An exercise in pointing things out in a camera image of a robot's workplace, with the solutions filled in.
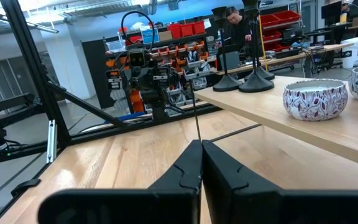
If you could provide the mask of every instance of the black round base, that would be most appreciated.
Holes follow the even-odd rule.
[[[256,72],[258,73],[258,75],[266,80],[273,80],[275,78],[274,73],[268,72],[266,71],[262,66],[258,66],[258,68],[256,69]]]
[[[241,84],[242,82],[230,75],[223,75],[221,81],[215,84],[212,89],[214,91],[232,91],[238,89]]]
[[[239,87],[243,93],[257,93],[274,88],[274,83],[262,78],[258,73],[252,72],[248,80]]]

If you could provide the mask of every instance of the concrete floor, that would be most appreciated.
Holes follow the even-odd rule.
[[[285,75],[292,77],[303,77],[301,68],[297,66],[296,69],[284,69],[276,72],[277,75]],[[319,74],[319,78],[335,78],[340,80],[347,80],[351,74],[351,70],[334,68],[328,71],[323,71]],[[98,101],[96,97],[87,100],[88,103],[97,106]],[[62,115],[65,119],[67,128],[70,134],[75,134],[81,130],[101,124],[104,121],[93,114],[79,108],[71,103],[60,104]],[[113,109],[106,110],[107,113],[113,116],[123,115],[122,111]],[[6,128],[8,136],[7,139],[19,141],[22,144],[31,144],[39,141],[44,141],[47,138],[48,119],[46,114],[38,114],[31,118],[10,125]],[[26,180],[33,178],[33,176],[45,165],[45,154],[32,155],[0,163],[0,210],[12,198],[11,190]]]

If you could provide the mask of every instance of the workbench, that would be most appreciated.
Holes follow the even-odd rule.
[[[324,50],[326,52],[329,51],[333,51],[333,50],[339,50],[342,49],[344,47],[348,47],[348,46],[352,46],[353,44],[332,44],[332,45],[325,45],[324,46]],[[273,58],[273,59],[267,59],[266,61],[263,58],[260,58],[260,63],[262,64],[263,67],[265,67],[265,65],[267,66],[271,66],[271,65],[277,65],[277,64],[281,64],[281,63],[288,63],[288,62],[293,62],[293,61],[297,61],[297,60],[302,60],[302,59],[306,59],[305,60],[305,69],[304,69],[304,74],[306,78],[311,78],[312,74],[311,74],[311,62],[310,59],[307,57],[307,54],[304,52],[299,53],[298,55],[294,55],[291,57],[286,57],[286,58]],[[246,71],[251,71],[252,70],[252,64],[251,65],[244,65],[238,68],[233,68],[228,70],[228,73],[235,73],[235,72],[246,72]],[[224,75],[224,71],[221,72],[217,72],[217,75]]]
[[[230,156],[284,189],[358,189],[358,158],[346,153],[358,154],[358,101],[349,95],[345,111],[331,121],[297,121],[282,105],[283,86],[296,80],[276,77],[275,88],[263,93],[196,91],[196,97],[225,109],[198,116],[201,138],[215,139]],[[246,127],[253,128],[238,131]],[[197,138],[196,121],[188,118],[70,146],[0,223],[36,223],[41,202],[62,189],[145,189]],[[204,192],[201,223],[211,223]]]

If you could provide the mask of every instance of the white bowl with red leaf pattern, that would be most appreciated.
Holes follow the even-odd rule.
[[[287,85],[283,94],[288,114],[302,121],[325,121],[347,105],[346,84],[340,80],[304,80]]]

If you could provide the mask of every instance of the man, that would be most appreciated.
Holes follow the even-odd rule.
[[[241,49],[246,42],[250,42],[252,39],[249,20],[246,16],[240,15],[235,7],[226,9],[226,19],[228,23],[224,30],[224,39],[231,37],[227,44],[238,44]]]

